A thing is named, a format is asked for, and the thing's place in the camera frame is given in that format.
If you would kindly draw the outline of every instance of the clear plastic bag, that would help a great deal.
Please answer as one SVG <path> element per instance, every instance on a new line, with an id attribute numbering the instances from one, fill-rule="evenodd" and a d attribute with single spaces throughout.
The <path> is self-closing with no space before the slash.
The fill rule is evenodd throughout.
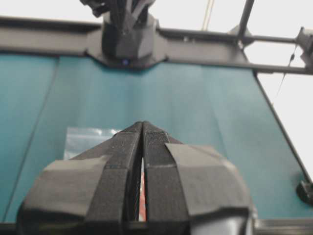
<path id="1" fill-rule="evenodd" d="M 69 160 L 110 139 L 117 132 L 114 129 L 68 127 L 63 159 Z"/>

